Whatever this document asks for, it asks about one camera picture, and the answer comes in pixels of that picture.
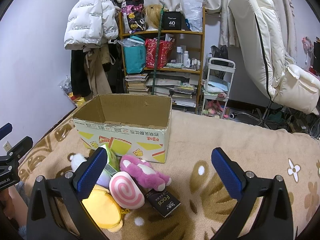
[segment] metal screw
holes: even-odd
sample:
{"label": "metal screw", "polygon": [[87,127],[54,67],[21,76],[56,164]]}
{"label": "metal screw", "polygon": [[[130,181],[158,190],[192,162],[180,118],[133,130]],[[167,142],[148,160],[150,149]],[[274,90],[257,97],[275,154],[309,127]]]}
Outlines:
{"label": "metal screw", "polygon": [[41,180],[43,180],[43,176],[41,176],[41,175],[36,178],[37,182],[40,182]]}
{"label": "metal screw", "polygon": [[72,172],[72,171],[68,171],[68,172],[66,172],[66,174],[64,174],[64,176],[65,176],[67,179],[70,179],[70,178],[73,176],[73,172]]}
{"label": "metal screw", "polygon": [[281,175],[277,175],[277,176],[276,176],[276,180],[277,180],[277,181],[283,181],[283,178],[282,178]]}
{"label": "metal screw", "polygon": [[247,172],[245,173],[245,175],[246,175],[248,178],[250,178],[250,179],[252,179],[252,178],[254,177],[254,173],[253,173],[252,171],[247,171]]}

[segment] bed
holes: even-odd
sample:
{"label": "bed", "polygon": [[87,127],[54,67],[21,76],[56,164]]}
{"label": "bed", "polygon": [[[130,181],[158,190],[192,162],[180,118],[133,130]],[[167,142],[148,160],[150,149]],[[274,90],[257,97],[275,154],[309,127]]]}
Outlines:
{"label": "bed", "polygon": [[[170,217],[162,218],[149,203],[124,217],[117,233],[104,230],[111,240],[210,239],[226,220],[236,200],[228,195],[211,164],[211,152],[221,147],[244,171],[257,176],[284,177],[292,205],[294,232],[299,234],[319,206],[320,145],[315,139],[286,130],[172,111],[171,135],[166,163],[153,163],[156,170],[172,177],[169,191],[181,205]],[[19,166],[19,175],[30,195],[37,176],[47,179],[71,170],[70,156],[89,156],[72,117],[67,117],[39,141]],[[249,231],[259,209],[256,202],[242,234]],[[77,233],[65,207],[59,203],[70,230]]]}

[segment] teal shopping bag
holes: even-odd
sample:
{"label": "teal shopping bag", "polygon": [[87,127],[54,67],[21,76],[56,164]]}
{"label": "teal shopping bag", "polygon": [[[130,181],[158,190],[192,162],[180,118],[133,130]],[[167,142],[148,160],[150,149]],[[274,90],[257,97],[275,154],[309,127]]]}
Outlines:
{"label": "teal shopping bag", "polygon": [[[130,38],[144,41],[137,36],[131,36]],[[128,74],[141,73],[146,66],[146,46],[124,47],[124,59]]]}

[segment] black clamp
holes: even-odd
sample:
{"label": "black clamp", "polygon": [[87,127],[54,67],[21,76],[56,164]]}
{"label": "black clamp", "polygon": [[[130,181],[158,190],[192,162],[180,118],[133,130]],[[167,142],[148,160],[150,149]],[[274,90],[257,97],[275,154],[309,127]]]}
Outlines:
{"label": "black clamp", "polygon": [[[28,208],[28,240],[109,240],[83,206],[82,197],[80,197],[83,194],[78,192],[83,174],[88,171],[88,167],[101,153],[106,156],[105,161],[101,163],[104,167],[107,164],[107,152],[104,148],[98,148],[74,173],[68,171],[64,176],[56,179],[46,179],[44,176],[36,178]],[[93,184],[92,182],[90,185],[87,184],[86,187],[93,188],[96,181],[97,179]],[[68,230],[57,206],[57,197],[62,199],[80,236]]]}
{"label": "black clamp", "polygon": [[[0,140],[12,131],[12,125],[7,123],[0,128]],[[32,148],[33,141],[29,136],[18,142],[6,156],[0,156],[0,191],[20,182],[18,175],[19,160]],[[4,205],[0,202],[0,240],[12,239],[23,240],[17,229],[19,228],[14,219],[9,220],[3,213]]]}
{"label": "black clamp", "polygon": [[[264,179],[257,177],[252,171],[244,172],[221,148],[212,151],[211,160],[229,195],[238,200],[211,240],[293,239],[292,210],[281,175]],[[249,233],[238,237],[258,197],[263,197],[263,200],[257,217]]]}

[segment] green pole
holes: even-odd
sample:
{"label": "green pole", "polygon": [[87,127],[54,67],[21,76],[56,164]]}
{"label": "green pole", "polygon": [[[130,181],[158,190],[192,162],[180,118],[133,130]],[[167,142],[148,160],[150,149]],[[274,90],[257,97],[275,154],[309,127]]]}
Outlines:
{"label": "green pole", "polygon": [[159,30],[158,30],[158,39],[157,39],[157,48],[156,48],[156,57],[155,57],[155,67],[153,69],[153,81],[152,81],[152,90],[151,95],[155,94],[155,85],[156,85],[156,71],[157,71],[157,65],[158,65],[158,54],[159,54],[159,45],[160,45],[160,36],[161,36],[161,27],[162,27],[162,19],[163,19],[163,11],[164,11],[164,5],[161,9],[161,15],[160,15],[160,24],[159,24]]}

